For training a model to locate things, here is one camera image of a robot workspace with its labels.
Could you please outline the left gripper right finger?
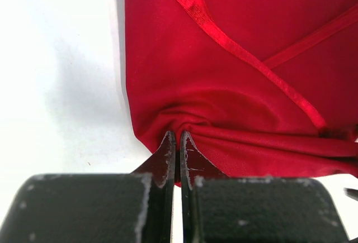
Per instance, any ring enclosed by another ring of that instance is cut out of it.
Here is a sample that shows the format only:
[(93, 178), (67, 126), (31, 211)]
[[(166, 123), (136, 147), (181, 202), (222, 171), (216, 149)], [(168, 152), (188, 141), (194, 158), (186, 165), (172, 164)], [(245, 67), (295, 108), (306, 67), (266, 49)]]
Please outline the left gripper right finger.
[(325, 187), (309, 178), (233, 178), (180, 142), (184, 242), (348, 242)]

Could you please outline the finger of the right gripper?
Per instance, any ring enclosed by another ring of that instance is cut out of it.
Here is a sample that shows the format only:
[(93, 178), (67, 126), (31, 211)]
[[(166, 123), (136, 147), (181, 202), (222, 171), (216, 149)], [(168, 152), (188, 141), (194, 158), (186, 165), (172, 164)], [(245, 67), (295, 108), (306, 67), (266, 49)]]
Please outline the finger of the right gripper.
[(348, 197), (354, 199), (354, 200), (358, 200), (358, 190), (357, 189), (353, 189), (353, 188), (345, 188), (345, 195), (347, 195)]

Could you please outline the red cloth napkin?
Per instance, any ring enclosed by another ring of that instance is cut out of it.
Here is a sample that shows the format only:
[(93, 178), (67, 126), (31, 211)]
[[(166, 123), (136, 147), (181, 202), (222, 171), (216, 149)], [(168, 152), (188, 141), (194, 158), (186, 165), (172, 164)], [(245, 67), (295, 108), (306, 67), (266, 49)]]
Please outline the red cloth napkin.
[(125, 0), (126, 90), (155, 151), (232, 177), (357, 175), (357, 0)]

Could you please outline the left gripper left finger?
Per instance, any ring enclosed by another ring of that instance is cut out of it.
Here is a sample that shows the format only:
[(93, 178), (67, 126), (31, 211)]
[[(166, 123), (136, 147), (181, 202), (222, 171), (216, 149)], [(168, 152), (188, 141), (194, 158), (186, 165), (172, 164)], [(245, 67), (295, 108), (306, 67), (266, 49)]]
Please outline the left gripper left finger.
[(176, 139), (129, 174), (38, 174), (18, 190), (2, 242), (170, 242)]

